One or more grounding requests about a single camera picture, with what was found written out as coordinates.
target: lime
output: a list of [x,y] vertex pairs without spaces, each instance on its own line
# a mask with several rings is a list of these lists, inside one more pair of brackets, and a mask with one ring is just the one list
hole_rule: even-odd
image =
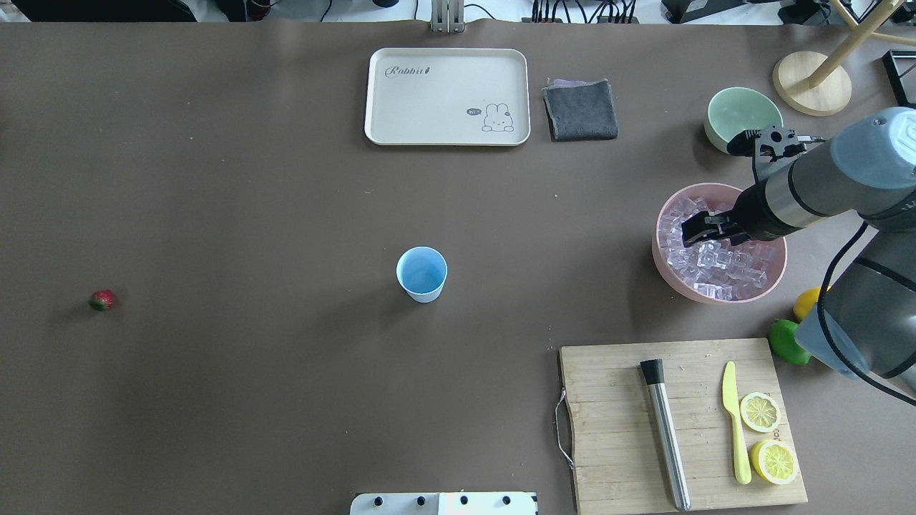
[[754,470],[774,485],[788,485],[799,474],[795,452],[779,440],[763,440],[750,449]]
[[795,305],[792,306],[792,312],[795,313],[796,320],[801,322],[804,317],[808,316],[808,313],[814,307],[814,303],[817,302],[817,296],[820,294],[820,288],[811,288],[799,295],[799,298],[795,300]]
[[741,400],[741,420],[758,433],[769,433],[780,425],[780,409],[766,393],[755,391]]
[[795,342],[795,330],[799,325],[791,320],[777,320],[769,329],[769,348],[786,363],[807,365],[811,353]]

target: black cable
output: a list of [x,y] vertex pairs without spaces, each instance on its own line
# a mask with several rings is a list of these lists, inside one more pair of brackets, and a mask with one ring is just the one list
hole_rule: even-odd
[[540,0],[534,0],[534,3],[531,5],[531,23],[538,23],[540,19]]
[[601,4],[598,4],[598,7],[594,10],[592,15],[588,18],[588,21],[585,23],[592,23],[592,20],[594,20],[595,17],[598,16],[598,10],[604,9],[606,4],[607,4],[607,0],[602,0]]
[[582,7],[582,3],[579,0],[575,0],[575,4],[579,6],[579,10],[582,11],[582,22],[588,23],[588,16],[585,15],[585,8]]
[[477,5],[477,4],[464,4],[464,6],[465,6],[465,7],[477,7],[478,9],[484,11],[488,16],[490,16],[491,19],[496,19],[496,17],[493,16],[493,15],[491,15],[491,14],[490,14],[490,11],[487,11],[482,5]]
[[324,9],[324,14],[322,15],[322,19],[318,20],[319,22],[324,21],[324,17],[328,16],[328,13],[331,11],[331,5],[334,5],[334,0],[328,0],[328,8]]
[[[605,7],[607,7],[607,23],[614,23],[612,20],[614,19],[614,16],[616,15],[617,5],[614,3],[614,0],[609,0],[605,4]],[[602,8],[601,12],[598,13],[598,23],[601,23],[601,16],[603,16],[604,13],[605,13],[605,10]]]
[[283,1],[283,0],[277,0],[277,1],[274,2],[273,4],[268,3],[267,5],[261,5],[261,4],[259,4],[258,2],[255,2],[255,0],[248,0],[248,3],[249,3],[249,4],[253,4],[255,7],[260,7],[260,8],[262,8],[262,9],[269,9],[270,7],[273,7],[274,5],[279,4],[279,3],[282,2],[282,1]]
[[551,22],[555,23],[557,21],[557,7],[560,6],[560,2],[563,2],[563,10],[566,11],[566,23],[572,23],[573,21],[570,19],[570,10],[566,6],[566,0],[553,0],[553,11],[551,12]]
[[827,292],[827,287],[830,286],[830,281],[833,278],[834,270],[836,269],[836,265],[839,264],[840,259],[842,259],[845,253],[848,252],[849,249],[852,248],[852,246],[856,244],[859,238],[861,238],[862,235],[865,233],[865,230],[867,228],[868,228],[868,224],[863,222],[862,225],[856,231],[856,233],[853,235],[853,237],[849,238],[849,241],[847,241],[846,244],[843,245],[843,248],[841,248],[840,251],[836,253],[836,256],[834,256],[833,261],[830,262],[830,266],[827,267],[827,273],[824,274],[823,283],[821,283],[821,292],[818,293],[817,295],[817,321],[821,324],[821,331],[823,331],[823,335],[827,339],[827,344],[830,346],[830,349],[834,351],[834,354],[836,354],[836,357],[840,358],[840,361],[843,362],[843,365],[845,365],[846,368],[849,368],[850,370],[852,370],[857,376],[862,378],[862,380],[864,380],[869,385],[883,391],[884,393],[887,393],[891,397],[895,397],[912,406],[916,406],[916,399],[882,385],[881,383],[875,381],[873,378],[870,378],[862,370],[859,370],[859,367],[853,365],[853,363],[849,361],[849,359],[847,359],[846,356],[843,356],[843,353],[840,352],[840,349],[837,348],[836,342],[834,341],[834,337],[830,334],[830,327],[827,326],[827,318],[825,316],[826,311],[824,310],[824,307],[823,307],[823,299],[825,297],[825,293]]

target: yellow lemon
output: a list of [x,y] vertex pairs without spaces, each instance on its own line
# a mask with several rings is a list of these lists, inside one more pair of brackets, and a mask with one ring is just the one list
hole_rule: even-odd
[[811,312],[811,309],[814,307],[814,303],[817,302],[817,296],[820,294],[820,287],[811,288],[799,295],[799,298],[795,300],[795,305],[792,306],[792,312],[795,313],[795,318],[799,322],[804,320],[804,317],[808,316],[808,313]]
[[754,470],[774,485],[788,485],[799,475],[795,451],[779,440],[763,440],[750,449]]
[[741,400],[741,420],[758,433],[769,433],[780,425],[780,409],[769,395],[755,391]]

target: wooden leg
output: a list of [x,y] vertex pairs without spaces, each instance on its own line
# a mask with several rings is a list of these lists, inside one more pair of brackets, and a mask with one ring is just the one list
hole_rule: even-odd
[[810,85],[812,73],[825,61],[827,56],[809,51],[782,58],[773,69],[773,85],[782,100],[811,116],[829,116],[842,111],[853,92],[852,81],[842,66],[836,66],[817,86]]
[[773,85],[782,100],[797,111],[811,116],[835,115],[852,97],[852,82],[840,64],[868,39],[876,28],[903,3],[889,0],[875,11],[830,56],[817,52],[795,52],[782,58],[773,69]]

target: folded towel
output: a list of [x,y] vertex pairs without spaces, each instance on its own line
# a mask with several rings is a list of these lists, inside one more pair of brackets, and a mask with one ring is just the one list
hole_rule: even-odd
[[543,92],[551,134],[556,141],[617,137],[614,100],[607,79],[598,82],[557,79]]

